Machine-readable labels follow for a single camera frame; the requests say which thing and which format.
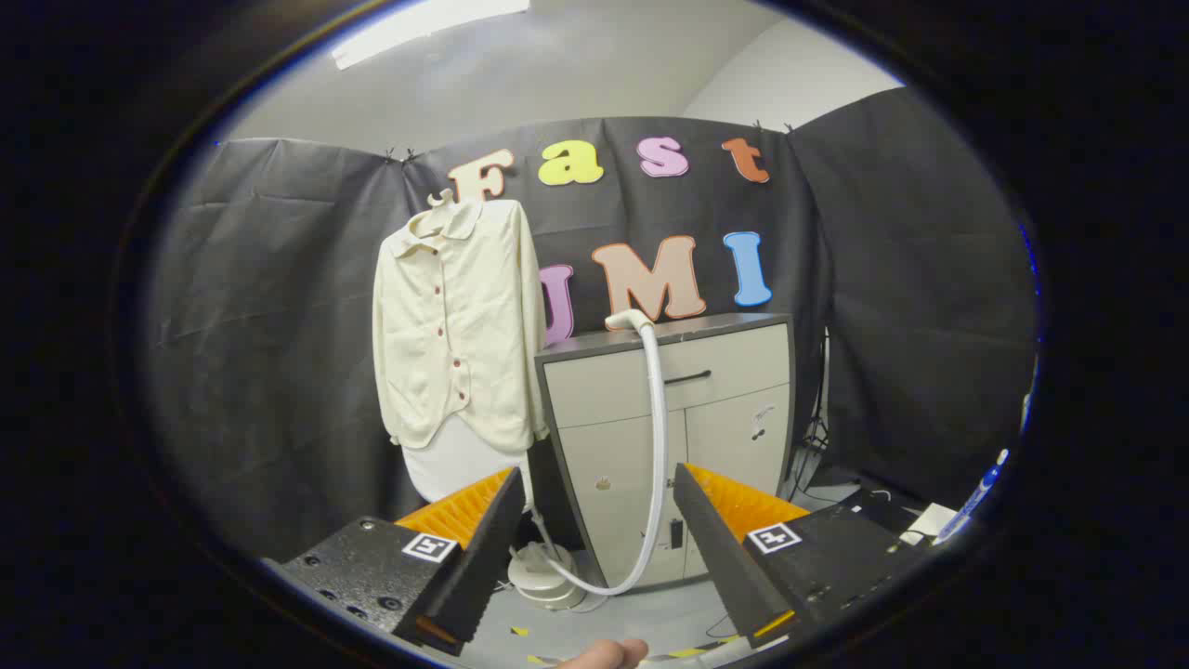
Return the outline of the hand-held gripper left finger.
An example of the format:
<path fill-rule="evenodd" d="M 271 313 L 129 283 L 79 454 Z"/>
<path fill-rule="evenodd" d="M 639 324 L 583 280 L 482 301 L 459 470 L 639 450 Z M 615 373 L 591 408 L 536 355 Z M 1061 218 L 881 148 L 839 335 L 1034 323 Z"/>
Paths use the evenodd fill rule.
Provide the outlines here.
<path fill-rule="evenodd" d="M 507 467 L 400 520 L 350 520 L 263 566 L 350 625 L 457 657 L 505 575 L 523 509 L 521 471 Z"/>

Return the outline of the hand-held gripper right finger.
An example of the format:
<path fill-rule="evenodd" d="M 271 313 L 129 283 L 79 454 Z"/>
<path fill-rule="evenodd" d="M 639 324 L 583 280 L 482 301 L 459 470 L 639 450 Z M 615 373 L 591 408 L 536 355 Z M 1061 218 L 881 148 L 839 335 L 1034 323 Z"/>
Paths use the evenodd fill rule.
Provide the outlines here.
<path fill-rule="evenodd" d="M 847 625 L 930 557 L 925 538 L 877 516 L 858 491 L 807 512 L 705 467 L 680 463 L 674 500 L 736 632 L 753 648 L 803 643 Z"/>

